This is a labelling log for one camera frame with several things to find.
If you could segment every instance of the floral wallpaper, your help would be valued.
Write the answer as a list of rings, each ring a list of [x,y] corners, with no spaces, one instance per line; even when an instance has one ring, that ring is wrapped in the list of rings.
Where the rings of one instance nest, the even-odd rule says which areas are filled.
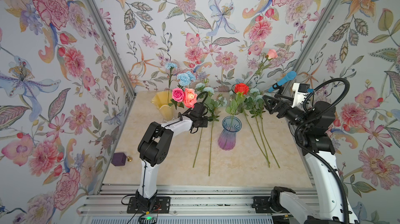
[[[342,0],[296,78],[314,88],[349,80],[327,133],[350,205],[360,221],[375,224],[400,221],[399,30],[398,0]],[[333,102],[342,91],[331,83],[314,101]]]
[[[193,86],[208,80],[220,92],[241,82],[265,90],[285,76],[327,2],[96,0],[137,91],[166,89],[172,61],[174,81],[189,71]],[[269,49],[278,58],[268,60]]]
[[[75,223],[131,98],[82,0],[0,0],[0,17],[0,222]]]

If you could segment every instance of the marble tabletop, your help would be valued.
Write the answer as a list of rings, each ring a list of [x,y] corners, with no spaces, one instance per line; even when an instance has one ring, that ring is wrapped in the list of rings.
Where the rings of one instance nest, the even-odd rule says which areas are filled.
[[[140,183],[141,163],[138,145],[149,124],[161,123],[163,118],[150,102],[156,92],[138,92],[127,123],[116,147],[116,152],[132,156],[125,166],[110,165],[103,183],[135,184]],[[160,164],[158,185],[193,186],[254,186],[290,188],[311,188],[306,169],[284,118],[278,119],[268,112],[263,113],[264,132],[268,143],[280,165],[278,168],[266,145],[270,167],[257,146],[244,114],[236,117],[242,122],[242,129],[236,135],[236,145],[225,151],[218,146],[218,137],[223,127],[222,120],[228,116],[222,108],[219,120],[197,133],[184,132],[174,136],[166,159]],[[254,118],[247,117],[258,143],[264,150]],[[199,145],[195,166],[194,158]],[[208,176],[211,145],[210,176]]]

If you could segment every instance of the purple box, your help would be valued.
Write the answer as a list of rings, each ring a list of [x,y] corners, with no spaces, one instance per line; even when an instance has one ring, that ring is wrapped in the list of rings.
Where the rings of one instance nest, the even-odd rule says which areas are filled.
[[[112,156],[111,164],[118,167],[124,166],[126,162],[126,155],[123,152],[114,153]]]

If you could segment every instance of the yellow vase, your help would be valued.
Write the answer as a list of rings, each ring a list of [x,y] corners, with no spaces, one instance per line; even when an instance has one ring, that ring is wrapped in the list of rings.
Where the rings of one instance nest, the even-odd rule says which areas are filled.
[[[172,99],[172,91],[162,91],[158,92],[156,96],[151,99],[151,103],[153,103],[162,117],[164,118],[164,122],[171,121],[174,119],[175,116],[175,106],[168,106],[168,103],[171,103]]]

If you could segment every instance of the purple glass vase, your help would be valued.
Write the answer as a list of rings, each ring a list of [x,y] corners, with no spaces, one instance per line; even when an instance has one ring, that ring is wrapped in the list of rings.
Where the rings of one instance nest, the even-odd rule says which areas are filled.
[[[231,150],[236,144],[236,133],[242,128],[242,122],[234,116],[227,116],[222,120],[224,130],[218,137],[218,146],[223,150]]]

